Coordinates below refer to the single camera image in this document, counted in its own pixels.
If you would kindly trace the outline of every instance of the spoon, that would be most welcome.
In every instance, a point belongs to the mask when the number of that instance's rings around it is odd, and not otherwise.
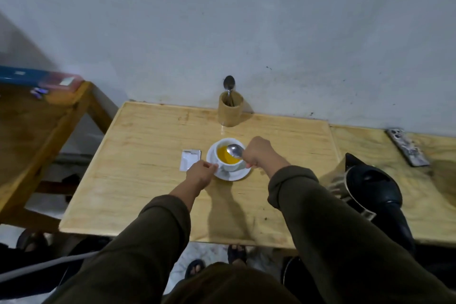
[[[225,80],[223,81],[223,87],[228,92],[227,105],[230,107],[234,107],[234,101],[233,101],[233,97],[231,96],[231,91],[234,89],[235,85],[236,85],[236,82],[234,81],[233,76],[225,77]]]
[[[227,146],[228,154],[238,159],[242,158],[243,151],[244,149],[238,144],[230,144],[229,146]]]

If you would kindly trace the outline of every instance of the sleeve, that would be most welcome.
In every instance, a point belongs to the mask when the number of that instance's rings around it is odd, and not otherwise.
[[[268,202],[279,209],[327,303],[454,303],[401,246],[318,184],[310,169],[280,169]]]
[[[45,303],[160,303],[189,236],[185,204],[174,196],[158,196]]]

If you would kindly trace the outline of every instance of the left hand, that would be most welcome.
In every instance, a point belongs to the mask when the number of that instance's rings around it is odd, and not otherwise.
[[[195,185],[200,191],[203,190],[212,180],[219,165],[199,160],[187,170],[186,181]]]

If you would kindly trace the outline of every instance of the yellow tea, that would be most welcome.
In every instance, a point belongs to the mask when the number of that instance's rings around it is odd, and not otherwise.
[[[234,165],[235,163],[238,163],[240,161],[240,159],[232,157],[228,153],[227,146],[223,146],[217,149],[217,156],[220,160],[222,160],[224,163],[227,163],[228,165]]]

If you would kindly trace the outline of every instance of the white cup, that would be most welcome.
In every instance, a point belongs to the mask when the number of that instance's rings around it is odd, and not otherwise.
[[[236,171],[238,170],[241,165],[244,165],[245,167],[245,161],[242,160],[242,159],[239,159],[240,161],[238,163],[234,163],[234,164],[229,164],[229,163],[225,163],[223,162],[222,160],[219,159],[219,156],[217,155],[217,149],[219,149],[220,147],[224,147],[224,146],[229,146],[230,144],[238,144],[240,145],[243,149],[245,149],[244,145],[239,142],[237,139],[235,138],[224,138],[224,139],[221,139],[219,140],[215,147],[214,147],[214,153],[215,153],[215,159],[217,159],[217,163],[218,163],[218,168],[219,169],[222,169],[224,171],[227,171],[227,172],[233,172],[233,171]]]

